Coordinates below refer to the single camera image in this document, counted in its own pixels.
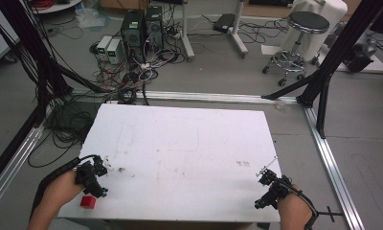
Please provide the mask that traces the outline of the black computer tower green label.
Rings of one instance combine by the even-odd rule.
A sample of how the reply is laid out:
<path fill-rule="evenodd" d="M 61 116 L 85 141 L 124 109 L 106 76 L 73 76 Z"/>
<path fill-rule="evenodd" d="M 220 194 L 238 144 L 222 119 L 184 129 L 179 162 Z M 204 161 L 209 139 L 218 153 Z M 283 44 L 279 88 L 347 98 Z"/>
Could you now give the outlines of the black computer tower green label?
<path fill-rule="evenodd" d="M 144 42 L 146 37 L 145 13 L 143 10 L 131 9 L 124 16 L 121 34 L 128 61 L 144 63 Z"/>

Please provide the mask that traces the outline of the flat black box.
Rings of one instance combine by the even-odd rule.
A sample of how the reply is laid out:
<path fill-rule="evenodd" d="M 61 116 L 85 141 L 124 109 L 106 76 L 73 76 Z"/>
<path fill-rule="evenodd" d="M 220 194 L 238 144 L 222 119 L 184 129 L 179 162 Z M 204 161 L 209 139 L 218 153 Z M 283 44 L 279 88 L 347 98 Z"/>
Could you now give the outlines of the flat black box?
<path fill-rule="evenodd" d="M 234 25 L 234 21 L 235 16 L 232 13 L 224 13 L 215 21 L 213 30 L 225 34 Z"/>

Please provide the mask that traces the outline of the long aluminium floor rail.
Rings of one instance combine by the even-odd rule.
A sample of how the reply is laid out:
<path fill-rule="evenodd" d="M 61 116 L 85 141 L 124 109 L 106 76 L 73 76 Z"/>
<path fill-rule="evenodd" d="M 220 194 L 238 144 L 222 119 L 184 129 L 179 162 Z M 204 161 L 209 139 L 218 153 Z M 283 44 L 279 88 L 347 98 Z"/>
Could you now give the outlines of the long aluminium floor rail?
<path fill-rule="evenodd" d="M 157 101 L 185 101 L 223 104 L 297 104 L 297 100 L 294 97 L 279 97 L 276 100 L 269 100 L 257 95 L 234 95 L 169 91 L 146 91 L 146 98 L 148 100 Z"/>

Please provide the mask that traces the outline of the black diagonal frame brace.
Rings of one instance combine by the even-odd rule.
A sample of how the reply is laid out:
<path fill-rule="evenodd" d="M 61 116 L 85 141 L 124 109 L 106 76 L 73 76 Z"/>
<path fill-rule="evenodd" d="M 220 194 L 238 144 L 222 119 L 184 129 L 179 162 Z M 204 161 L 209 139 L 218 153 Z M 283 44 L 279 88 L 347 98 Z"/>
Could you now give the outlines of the black diagonal frame brace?
<path fill-rule="evenodd" d="M 313 74 L 304 78 L 303 80 L 299 80 L 299 81 L 297 81 L 291 85 L 286 86 L 285 88 L 283 88 L 279 91 L 276 91 L 276 92 L 268 94 L 268 95 L 263 95 L 263 96 L 261 96 L 261 98 L 274 101 L 274 100 L 278 99 L 279 97 L 282 97 L 282 96 L 284 96 L 284 95 L 286 95 L 292 91 L 295 91 L 295 90 L 303 87 L 304 85 L 309 84 L 311 81 L 313 81 L 313 79 L 316 77 L 317 74 L 318 74 L 318 71 L 314 72 Z"/>

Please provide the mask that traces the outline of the person's right hand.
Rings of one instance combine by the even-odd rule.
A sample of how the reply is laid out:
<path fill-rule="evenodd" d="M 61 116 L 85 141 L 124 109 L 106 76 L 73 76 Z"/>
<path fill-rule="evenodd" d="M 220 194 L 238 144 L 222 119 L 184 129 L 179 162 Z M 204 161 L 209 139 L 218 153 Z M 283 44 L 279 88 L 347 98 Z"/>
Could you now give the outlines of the person's right hand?
<path fill-rule="evenodd" d="M 278 199 L 278 211 L 281 222 L 306 224 L 312 217 L 309 206 L 293 193 Z"/>

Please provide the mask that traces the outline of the red cube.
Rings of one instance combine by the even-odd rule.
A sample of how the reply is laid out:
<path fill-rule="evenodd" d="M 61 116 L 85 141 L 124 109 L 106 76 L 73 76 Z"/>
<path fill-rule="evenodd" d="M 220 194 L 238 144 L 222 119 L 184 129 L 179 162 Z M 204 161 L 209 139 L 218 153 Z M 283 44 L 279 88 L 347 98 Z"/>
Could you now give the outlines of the red cube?
<path fill-rule="evenodd" d="M 80 206 L 84 209 L 94 209 L 96 206 L 96 198 L 92 195 L 84 195 L 81 198 Z"/>

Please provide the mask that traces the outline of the black machine on white board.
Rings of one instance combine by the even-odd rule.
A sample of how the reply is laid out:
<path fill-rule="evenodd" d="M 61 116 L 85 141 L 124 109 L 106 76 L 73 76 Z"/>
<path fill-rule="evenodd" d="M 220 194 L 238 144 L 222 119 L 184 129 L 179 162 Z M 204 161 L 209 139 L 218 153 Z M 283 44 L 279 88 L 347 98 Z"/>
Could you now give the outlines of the black machine on white board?
<path fill-rule="evenodd" d="M 323 62 L 340 33 L 341 31 L 336 29 L 327 36 L 325 42 L 315 56 L 317 64 Z M 338 71 L 383 74 L 383 63 L 375 55 L 376 51 L 377 40 L 371 38 L 366 33 L 362 33 L 341 61 Z"/>

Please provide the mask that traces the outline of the white round table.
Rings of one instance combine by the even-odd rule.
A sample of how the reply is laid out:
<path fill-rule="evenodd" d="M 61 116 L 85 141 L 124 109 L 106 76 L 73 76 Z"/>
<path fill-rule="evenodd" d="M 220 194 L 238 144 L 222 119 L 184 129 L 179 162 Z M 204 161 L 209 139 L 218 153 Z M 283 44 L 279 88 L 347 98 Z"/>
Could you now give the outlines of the white round table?
<path fill-rule="evenodd" d="M 68 10 L 75 7 L 81 7 L 81 6 L 82 6 L 82 0 L 70 0 L 68 4 L 53 4 L 48 9 L 33 10 L 33 13 L 44 14 L 44 13 L 51 13 L 51 12 L 60 12 L 60 11 Z"/>

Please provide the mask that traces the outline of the black upright frame brace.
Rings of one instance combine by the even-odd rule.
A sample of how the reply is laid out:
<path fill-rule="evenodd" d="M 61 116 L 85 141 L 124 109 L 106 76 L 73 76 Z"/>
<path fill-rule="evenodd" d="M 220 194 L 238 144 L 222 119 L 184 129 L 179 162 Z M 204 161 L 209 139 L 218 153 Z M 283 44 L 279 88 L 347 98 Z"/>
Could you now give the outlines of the black upright frame brace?
<path fill-rule="evenodd" d="M 332 75 L 328 75 L 326 79 L 324 80 L 323 86 L 320 92 L 320 98 L 319 98 L 316 129 L 322 139 L 326 138 L 325 119 L 326 119 L 326 112 L 327 112 L 327 98 L 328 98 L 329 83 L 331 78 L 332 78 Z"/>

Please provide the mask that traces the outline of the person's left hand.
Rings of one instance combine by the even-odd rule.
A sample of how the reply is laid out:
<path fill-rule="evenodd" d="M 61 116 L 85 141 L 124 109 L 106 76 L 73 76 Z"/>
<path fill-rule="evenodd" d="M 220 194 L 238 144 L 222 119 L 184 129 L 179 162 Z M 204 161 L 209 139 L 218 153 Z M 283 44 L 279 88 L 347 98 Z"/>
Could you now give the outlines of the person's left hand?
<path fill-rule="evenodd" d="M 41 203 L 51 210 L 58 211 L 76 197 L 84 187 L 76 183 L 76 171 L 65 172 L 53 180 L 46 188 Z"/>

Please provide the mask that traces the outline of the white table leg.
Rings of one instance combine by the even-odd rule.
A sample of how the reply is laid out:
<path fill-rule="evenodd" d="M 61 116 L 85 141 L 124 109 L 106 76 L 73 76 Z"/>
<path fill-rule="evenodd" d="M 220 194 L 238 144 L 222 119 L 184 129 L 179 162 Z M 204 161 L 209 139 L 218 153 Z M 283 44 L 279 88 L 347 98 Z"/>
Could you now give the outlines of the white table leg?
<path fill-rule="evenodd" d="M 231 38 L 236 44 L 242 58 L 245 58 L 245 56 L 248 54 L 248 49 L 246 48 L 245 44 L 243 43 L 242 39 L 238 34 L 239 23 L 242 16 L 244 2 L 245 0 L 237 0 L 234 25 L 229 28 L 229 34 L 231 35 Z"/>
<path fill-rule="evenodd" d="M 194 59 L 194 51 L 188 37 L 188 0 L 181 0 L 182 2 L 182 31 L 180 33 L 181 40 L 186 53 L 186 60 L 192 61 Z"/>

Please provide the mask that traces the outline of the black floor bar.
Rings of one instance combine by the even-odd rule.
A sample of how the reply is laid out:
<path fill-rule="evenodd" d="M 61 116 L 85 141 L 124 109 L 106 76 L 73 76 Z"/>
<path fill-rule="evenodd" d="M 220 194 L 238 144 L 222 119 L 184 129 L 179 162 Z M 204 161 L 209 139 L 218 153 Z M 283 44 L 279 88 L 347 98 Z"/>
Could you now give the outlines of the black floor bar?
<path fill-rule="evenodd" d="M 11 159 L 16 155 L 16 151 L 22 145 L 22 142 L 28 136 L 28 133 L 34 127 L 39 108 L 36 106 L 23 126 L 17 131 L 10 143 L 7 145 L 3 153 L 0 155 L 0 174 L 11 162 Z"/>

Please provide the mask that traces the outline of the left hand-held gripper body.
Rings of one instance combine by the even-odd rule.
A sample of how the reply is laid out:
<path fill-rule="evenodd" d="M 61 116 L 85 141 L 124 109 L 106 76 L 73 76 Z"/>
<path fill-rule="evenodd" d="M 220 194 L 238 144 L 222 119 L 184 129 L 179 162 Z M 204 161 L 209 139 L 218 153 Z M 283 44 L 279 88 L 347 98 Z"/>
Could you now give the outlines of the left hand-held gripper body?
<path fill-rule="evenodd" d="M 84 187 L 85 193 L 93 193 L 96 188 L 96 177 L 93 165 L 87 161 L 76 168 L 75 183 Z"/>

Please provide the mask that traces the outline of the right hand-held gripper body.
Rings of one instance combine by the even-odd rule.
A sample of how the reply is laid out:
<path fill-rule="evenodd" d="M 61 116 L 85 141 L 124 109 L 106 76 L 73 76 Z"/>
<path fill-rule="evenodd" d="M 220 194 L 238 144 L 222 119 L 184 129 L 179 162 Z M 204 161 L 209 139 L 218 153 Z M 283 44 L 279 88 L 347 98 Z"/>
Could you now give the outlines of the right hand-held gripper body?
<path fill-rule="evenodd" d="M 270 185 L 269 192 L 271 193 L 270 204 L 277 206 L 279 198 L 285 198 L 293 189 L 291 180 L 283 175 L 281 178 L 276 178 Z"/>

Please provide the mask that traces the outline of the white power supply unit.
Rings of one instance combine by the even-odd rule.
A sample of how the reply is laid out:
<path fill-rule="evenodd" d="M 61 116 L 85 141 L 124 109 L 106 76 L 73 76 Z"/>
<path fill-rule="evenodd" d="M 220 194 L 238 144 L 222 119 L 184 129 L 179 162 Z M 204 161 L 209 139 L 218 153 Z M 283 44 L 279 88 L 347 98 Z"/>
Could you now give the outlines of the white power supply unit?
<path fill-rule="evenodd" d="M 107 55 L 111 64 L 119 64 L 124 58 L 122 43 L 118 38 L 113 38 L 107 48 Z"/>
<path fill-rule="evenodd" d="M 108 54 L 106 50 L 109 46 L 111 39 L 112 39 L 111 35 L 105 35 L 96 47 L 98 52 L 98 57 L 102 61 L 108 61 Z"/>

